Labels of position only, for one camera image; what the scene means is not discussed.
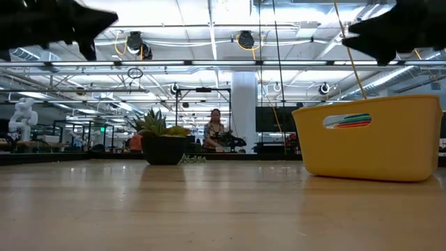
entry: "black metal frame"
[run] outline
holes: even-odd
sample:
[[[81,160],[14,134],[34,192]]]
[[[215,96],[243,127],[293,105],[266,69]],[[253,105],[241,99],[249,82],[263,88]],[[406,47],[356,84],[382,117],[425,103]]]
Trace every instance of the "black metal frame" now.
[[[89,125],[89,138],[87,141],[87,149],[90,149],[90,140],[91,140],[91,127],[92,127],[92,122],[90,120],[77,120],[76,122],[88,122]],[[76,126],[82,126],[82,139],[85,136],[85,128],[87,127],[87,125],[79,125],[76,123],[73,123],[73,121],[67,121],[67,120],[55,120],[53,122],[53,135],[56,135],[56,125],[57,123],[64,123],[66,125],[72,125],[72,128],[74,130],[75,125]],[[107,123],[97,123],[95,125],[93,125],[93,127],[103,127],[104,128],[104,140],[103,140],[103,144],[104,144],[104,151],[105,151],[105,140],[106,140],[106,136],[107,136],[107,127],[111,127],[111,151],[113,152],[114,150],[114,125],[109,125]],[[63,137],[63,128],[61,127],[61,135],[59,136],[59,142],[61,142]],[[74,138],[71,139],[71,146],[74,144]]]
[[[178,125],[178,103],[181,102],[181,100],[178,100],[179,95],[181,93],[181,91],[186,91],[186,93],[184,94],[184,96],[182,98],[184,98],[189,92],[191,91],[196,91],[196,92],[211,92],[211,91],[217,91],[220,93],[220,91],[227,91],[229,93],[229,99],[226,100],[229,103],[229,130],[231,130],[231,119],[232,119],[232,95],[231,95],[231,89],[230,88],[178,88],[176,89],[175,92],[175,126]],[[198,100],[197,102],[206,102],[206,100]]]

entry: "hanging cable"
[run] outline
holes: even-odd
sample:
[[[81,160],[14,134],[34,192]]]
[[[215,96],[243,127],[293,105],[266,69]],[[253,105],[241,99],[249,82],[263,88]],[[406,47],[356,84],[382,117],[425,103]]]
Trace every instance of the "hanging cable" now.
[[[284,109],[284,111],[282,112],[282,121],[284,122],[283,137],[284,137],[284,151],[285,151],[285,155],[286,155],[285,92],[284,92],[284,79],[283,79],[283,76],[282,76],[282,61],[280,59],[279,32],[277,30],[277,18],[276,18],[275,0],[272,0],[272,12],[274,14],[274,28],[275,28],[275,31],[276,31],[276,41],[277,41],[277,58],[279,59],[280,85],[281,85],[281,88],[282,88],[282,107]]]
[[[337,0],[333,0],[333,4],[334,4],[334,9],[336,10],[336,15],[337,15],[337,19],[339,21],[339,25],[341,27],[342,37],[346,38],[346,31],[345,31],[344,25],[342,24],[341,16],[339,15],[339,9],[337,7]],[[351,54],[350,48],[348,48],[348,47],[346,47],[346,48],[347,48],[348,57],[350,58],[351,67],[353,68],[353,72],[355,73],[357,84],[360,86],[360,89],[361,89],[362,97],[364,99],[367,99],[367,95],[364,91],[364,87],[362,87],[362,82],[361,82],[360,76],[357,74],[356,65],[353,60],[353,56]]]
[[[238,38],[240,37],[240,35],[237,35],[236,36],[236,42],[237,42],[237,45],[240,47],[240,48],[242,48],[243,50],[248,50],[248,51],[252,51],[252,58],[254,59],[254,60],[256,60],[256,54],[255,54],[255,51],[258,49],[258,48],[260,48],[260,46],[262,46],[262,42],[263,42],[263,38],[261,37],[260,38],[260,44],[259,44],[259,46],[257,46],[257,47],[255,47],[255,48],[251,48],[251,49],[246,49],[245,47],[243,47],[242,45],[240,45],[240,43],[238,42]]]
[[[114,41],[114,50],[116,50],[117,54],[120,54],[121,56],[123,56],[125,54],[125,52],[127,51],[127,39],[128,39],[128,37],[125,38],[124,52],[120,52],[118,50],[118,38],[119,38],[119,33],[116,34],[116,40]]]
[[[260,38],[260,40],[261,40],[261,38],[262,38],[262,21],[261,21],[261,16],[260,16],[260,14],[261,14],[261,5],[262,3],[261,3],[261,1],[259,1],[259,38]],[[260,60],[262,60],[262,48],[260,47]],[[261,93],[261,95],[260,95],[260,106],[261,107],[263,107],[263,69],[262,69],[262,63],[260,64],[260,74],[259,73],[257,73],[257,75],[259,76],[259,78],[260,78],[260,85],[262,86],[262,88],[261,88],[261,91],[262,91],[262,93]],[[261,121],[264,121],[263,120],[263,112],[262,113],[260,113],[260,115],[261,115],[261,118],[260,118],[260,120]],[[261,142],[263,143],[263,131],[261,132]]]
[[[418,53],[418,51],[415,49],[413,50],[415,52],[415,54],[417,55],[419,60],[423,60],[423,58],[420,56],[420,53]],[[438,81],[437,77],[428,69],[427,72],[430,74],[430,76],[433,78],[433,80],[435,81],[435,83],[439,84],[441,88],[443,88],[443,90],[446,90],[446,88],[440,83],[440,81]]]

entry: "black object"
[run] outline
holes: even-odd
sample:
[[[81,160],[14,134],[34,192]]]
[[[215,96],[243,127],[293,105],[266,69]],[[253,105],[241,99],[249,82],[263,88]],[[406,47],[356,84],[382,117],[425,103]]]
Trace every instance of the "black object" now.
[[[443,112],[443,117],[441,118],[440,138],[446,139],[446,112]]]
[[[0,8],[0,51],[2,59],[9,49],[49,43],[76,41],[84,57],[96,60],[94,39],[118,20],[116,13],[94,10],[75,0],[3,0]]]
[[[443,50],[446,35],[438,31],[446,25],[446,13],[429,4],[397,0],[387,13],[350,26],[348,31],[359,36],[345,38],[342,44],[372,56],[380,66],[386,66],[397,52],[411,53],[421,47]]]
[[[0,119],[0,132],[4,132],[8,134],[9,132],[9,120],[8,119]]]
[[[251,31],[241,31],[238,37],[238,44],[245,49],[252,49],[254,38],[251,35]]]
[[[276,107],[277,118],[280,127],[286,128],[287,132],[296,132],[295,121],[291,112],[296,107]],[[256,131],[257,132],[279,132],[274,111],[271,107],[256,107]]]
[[[246,141],[242,138],[234,137],[231,132],[225,132],[224,134],[218,136],[218,133],[215,133],[217,137],[217,141],[222,146],[227,146],[231,148],[231,152],[235,152],[236,147],[244,147],[246,146]]]
[[[286,145],[286,154],[294,155],[294,148],[297,143]],[[284,144],[277,142],[259,142],[256,144],[257,154],[284,154]]]
[[[330,86],[327,83],[323,83],[319,86],[319,94],[327,95],[328,91],[330,91]]]
[[[185,137],[142,137],[142,152],[150,165],[177,165],[183,158]]]
[[[130,36],[128,36],[127,38],[127,46],[133,51],[138,51],[137,56],[140,56],[142,53],[143,60],[152,60],[152,49],[150,48],[150,46],[144,43],[141,38],[140,31],[130,32]]]
[[[105,147],[103,144],[96,144],[91,147],[90,151],[95,152],[95,153],[104,153]]]

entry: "black cable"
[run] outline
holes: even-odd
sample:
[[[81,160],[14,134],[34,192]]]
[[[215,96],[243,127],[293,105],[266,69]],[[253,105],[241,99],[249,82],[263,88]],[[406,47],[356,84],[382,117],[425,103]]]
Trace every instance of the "black cable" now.
[[[280,49],[279,49],[279,32],[277,31],[277,19],[276,19],[276,5],[275,0],[272,0],[272,12],[274,13],[274,27],[276,31],[276,42],[277,42],[277,57],[279,58],[279,74],[280,74],[280,86],[282,88],[282,123],[284,129],[284,145],[285,145],[285,155],[286,155],[286,123],[285,123],[285,92],[284,92],[284,80],[282,77],[282,61],[280,59]]]
[[[260,61],[262,61],[262,26],[261,26],[261,4],[262,2],[259,1],[259,40],[260,40]],[[263,110],[263,64],[260,64],[260,106],[261,110]],[[261,120],[263,121],[263,112],[260,113]],[[263,143],[263,130],[261,131],[261,142]]]

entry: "desk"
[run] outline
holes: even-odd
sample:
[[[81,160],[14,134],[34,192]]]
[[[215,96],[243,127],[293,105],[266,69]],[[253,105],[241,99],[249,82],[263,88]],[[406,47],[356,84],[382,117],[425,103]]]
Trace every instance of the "desk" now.
[[[22,148],[24,153],[32,153],[33,149],[48,149],[48,148],[62,148],[64,146],[63,143],[42,143],[42,142],[17,142],[17,148]],[[8,142],[0,142],[0,147],[11,147],[11,144]]]
[[[444,169],[390,183],[315,177],[301,162],[88,160],[4,166],[0,181],[0,250],[446,246]]]

